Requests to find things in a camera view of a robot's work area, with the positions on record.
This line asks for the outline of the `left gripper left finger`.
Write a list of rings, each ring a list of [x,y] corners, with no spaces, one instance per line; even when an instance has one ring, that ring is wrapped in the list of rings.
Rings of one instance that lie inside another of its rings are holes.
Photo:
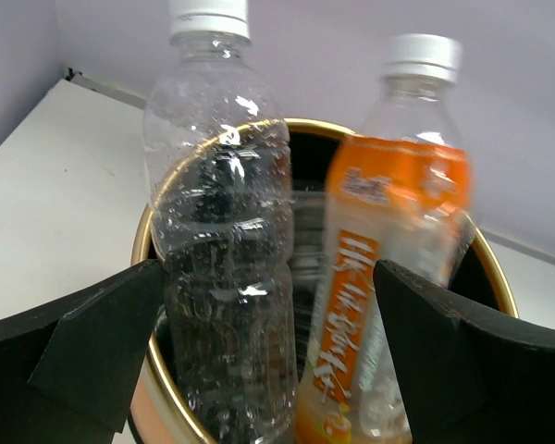
[[[165,273],[145,260],[0,320],[0,443],[109,443],[122,432]]]

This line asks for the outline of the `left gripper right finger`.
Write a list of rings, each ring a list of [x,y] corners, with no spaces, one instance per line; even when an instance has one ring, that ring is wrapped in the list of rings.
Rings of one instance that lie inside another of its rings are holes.
[[[555,330],[390,260],[376,299],[415,443],[555,443]]]

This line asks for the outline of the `clear unlabelled bottle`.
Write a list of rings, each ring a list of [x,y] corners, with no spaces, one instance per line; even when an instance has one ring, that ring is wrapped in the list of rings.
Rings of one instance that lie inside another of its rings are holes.
[[[298,383],[290,133],[244,60],[244,1],[173,1],[144,108],[152,241],[183,399],[220,443],[284,443]]]

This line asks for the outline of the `orange label bottle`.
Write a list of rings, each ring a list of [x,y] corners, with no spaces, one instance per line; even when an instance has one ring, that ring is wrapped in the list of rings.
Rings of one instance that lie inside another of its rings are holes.
[[[376,107],[331,162],[298,443],[409,439],[373,273],[389,259],[440,286],[450,281],[471,195],[468,157],[444,101],[461,52],[448,37],[395,37]]]

